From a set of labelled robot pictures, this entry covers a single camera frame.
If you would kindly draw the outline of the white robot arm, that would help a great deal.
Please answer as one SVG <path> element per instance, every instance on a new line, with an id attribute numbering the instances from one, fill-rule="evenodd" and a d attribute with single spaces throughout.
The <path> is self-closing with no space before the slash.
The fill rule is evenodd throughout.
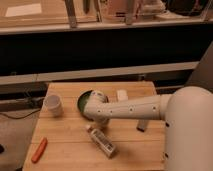
<path id="1" fill-rule="evenodd" d="M 196 86 L 172 94 L 108 102 L 94 90 L 83 114 L 103 124 L 108 119 L 163 120 L 165 171 L 213 171 L 213 93 Z"/>

